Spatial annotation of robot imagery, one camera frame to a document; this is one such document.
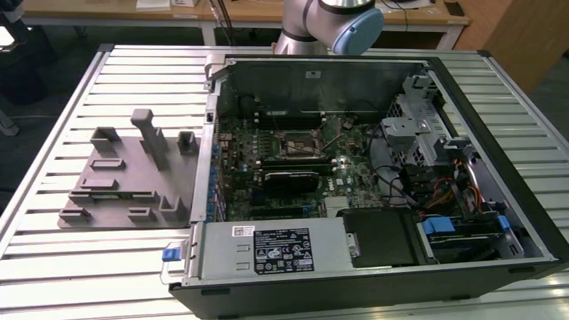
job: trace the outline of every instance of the black cable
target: black cable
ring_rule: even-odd
[[[374,171],[378,171],[382,168],[398,168],[394,165],[380,165],[379,167],[376,167],[374,169]],[[403,189],[400,187],[398,187],[392,182],[390,182],[388,179],[386,179],[384,177],[382,177],[382,175],[378,173],[378,178],[391,187],[394,188],[395,191],[398,191],[400,193],[400,195],[408,200],[408,203],[411,206],[414,207],[420,207],[422,205],[419,205],[418,201],[406,193],[406,191],[403,191]]]
[[[406,32],[408,32],[408,31],[410,31],[408,10],[418,10],[419,8],[410,8],[410,9],[406,9],[404,7],[402,7],[402,5],[400,5],[398,2],[395,2],[395,4],[398,5],[398,7],[399,7],[399,8],[394,8],[391,5],[388,5],[388,4],[387,4],[386,0],[382,0],[382,2],[384,3],[384,5],[386,5],[390,9],[394,9],[394,10],[400,9],[400,10],[403,10],[403,14],[406,15]]]

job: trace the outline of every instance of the floor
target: floor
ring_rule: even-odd
[[[46,27],[59,61],[39,68],[50,95],[40,102],[14,106],[0,95],[2,110],[14,117],[20,127],[15,137],[0,135],[0,213],[12,192],[30,168],[50,134],[58,116],[66,107],[79,80],[102,43],[139,45],[203,45],[202,32],[188,28],[90,27],[87,38],[76,36],[72,27]],[[270,45],[279,30],[243,29],[236,35],[238,45]],[[569,139],[569,59],[560,60],[544,83],[531,95],[537,106]]]

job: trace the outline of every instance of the aluminum extrusion table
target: aluminum extrusion table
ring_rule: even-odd
[[[270,48],[103,45],[0,218],[3,320],[196,319],[162,284],[162,249],[188,229],[82,231],[58,227],[92,151],[98,126],[139,135],[132,110],[152,108],[154,124],[175,136],[200,134],[211,53],[270,53]],[[492,58],[476,52],[372,50],[368,55],[442,58],[539,200],[569,238],[569,147]],[[459,119],[452,122],[462,132]],[[182,275],[183,264],[171,265]],[[569,273],[515,283],[482,298],[350,309],[263,319],[567,319]]]

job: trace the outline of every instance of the warning symbols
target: warning symbols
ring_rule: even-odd
[[[255,231],[255,272],[259,275],[315,270],[310,230]]]
[[[256,249],[255,250],[255,258],[256,259],[267,259],[267,249]]]

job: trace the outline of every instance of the desk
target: desk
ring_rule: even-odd
[[[204,12],[211,12],[207,0],[156,12],[138,12],[136,0],[26,0],[24,10],[28,25],[106,27],[202,27]]]
[[[283,4],[271,0],[226,0],[235,27],[282,28]],[[24,22],[34,25],[199,27],[204,44],[214,46],[218,26],[208,0],[196,7],[174,7],[171,11],[138,12],[136,0],[26,0]],[[448,13],[443,0],[419,10],[408,10],[410,27],[403,11],[386,14],[386,31],[444,33],[439,49],[452,49],[468,17]]]
[[[236,28],[282,29],[283,4],[278,0],[226,0],[231,21]],[[206,45],[215,45],[214,29],[215,17],[211,11],[204,14],[202,28],[206,28]],[[408,10],[407,26],[403,11],[386,13],[384,31],[414,31],[444,33],[438,49],[452,50],[462,35],[463,28],[471,24],[468,17],[458,17],[450,14],[444,1],[439,0],[434,6]]]

